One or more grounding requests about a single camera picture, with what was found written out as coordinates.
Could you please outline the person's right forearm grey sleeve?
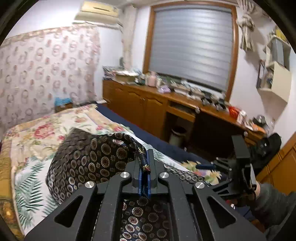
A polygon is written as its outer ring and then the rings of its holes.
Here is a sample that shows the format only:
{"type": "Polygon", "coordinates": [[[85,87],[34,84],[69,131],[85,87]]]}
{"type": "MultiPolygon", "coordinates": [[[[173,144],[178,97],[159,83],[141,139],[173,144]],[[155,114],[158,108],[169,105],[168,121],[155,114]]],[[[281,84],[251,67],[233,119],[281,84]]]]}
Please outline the person's right forearm grey sleeve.
{"type": "Polygon", "coordinates": [[[286,195],[269,183],[260,186],[260,196],[252,203],[251,212],[264,226],[266,239],[295,240],[295,192],[286,195]]]}

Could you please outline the person's right hand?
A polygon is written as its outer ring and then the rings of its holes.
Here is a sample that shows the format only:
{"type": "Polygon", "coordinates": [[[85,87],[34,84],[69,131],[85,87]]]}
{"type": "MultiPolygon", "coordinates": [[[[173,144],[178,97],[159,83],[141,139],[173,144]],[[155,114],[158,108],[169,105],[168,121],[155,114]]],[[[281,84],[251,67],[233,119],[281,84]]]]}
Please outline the person's right hand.
{"type": "Polygon", "coordinates": [[[260,190],[261,190],[261,186],[260,186],[260,183],[257,181],[256,189],[255,189],[255,199],[257,199],[260,196],[260,190]]]}

